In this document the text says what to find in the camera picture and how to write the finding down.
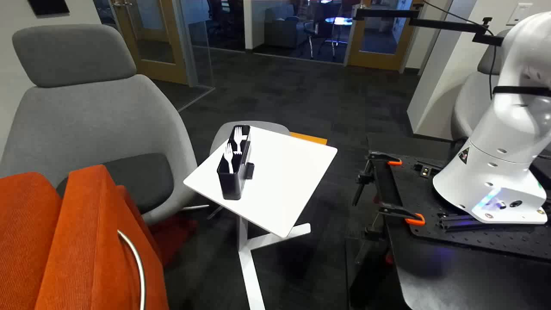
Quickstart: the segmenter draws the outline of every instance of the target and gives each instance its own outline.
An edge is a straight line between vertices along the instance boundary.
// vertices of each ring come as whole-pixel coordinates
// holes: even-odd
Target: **black pen holder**
[[[240,143],[240,148],[238,148],[238,141],[235,140],[238,127],[241,127],[241,134],[245,138]],[[255,165],[248,162],[250,150],[252,150],[250,126],[235,126],[217,167],[224,200],[240,200],[245,181],[254,177]]]

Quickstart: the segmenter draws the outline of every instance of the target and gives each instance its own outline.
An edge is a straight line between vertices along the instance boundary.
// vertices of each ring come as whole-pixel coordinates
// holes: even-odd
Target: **table leg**
[[[310,234],[310,231],[310,224],[302,224],[295,226],[286,238],[279,238],[276,234],[264,234],[248,239],[248,222],[245,219],[238,220],[238,255],[241,262],[243,282],[250,310],[266,310],[252,251],[257,248]]]

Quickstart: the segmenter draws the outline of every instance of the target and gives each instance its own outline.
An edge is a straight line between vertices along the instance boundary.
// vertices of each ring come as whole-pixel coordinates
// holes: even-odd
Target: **white robot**
[[[498,86],[551,88],[551,12],[505,38]],[[529,171],[551,143],[551,96],[496,93],[458,155],[433,179],[452,205],[484,224],[546,224],[546,191]]]

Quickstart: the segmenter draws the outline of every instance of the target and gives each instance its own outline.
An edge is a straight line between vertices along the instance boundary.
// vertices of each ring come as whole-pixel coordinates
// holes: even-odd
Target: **white tabletop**
[[[248,222],[286,238],[338,150],[260,127],[252,127],[250,134],[255,174],[245,181],[241,200],[223,196],[217,165],[226,143],[193,171],[185,184]]]

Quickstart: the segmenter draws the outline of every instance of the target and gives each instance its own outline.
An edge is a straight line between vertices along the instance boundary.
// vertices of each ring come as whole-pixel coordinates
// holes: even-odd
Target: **small white table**
[[[293,136],[252,127],[250,162],[254,179],[245,181],[241,200],[224,200],[217,165],[226,150],[223,143],[185,184],[240,215],[238,251],[248,305],[264,310],[262,291],[252,250],[310,234],[310,224],[295,226],[329,164],[336,148]],[[248,222],[269,234],[248,238]]]

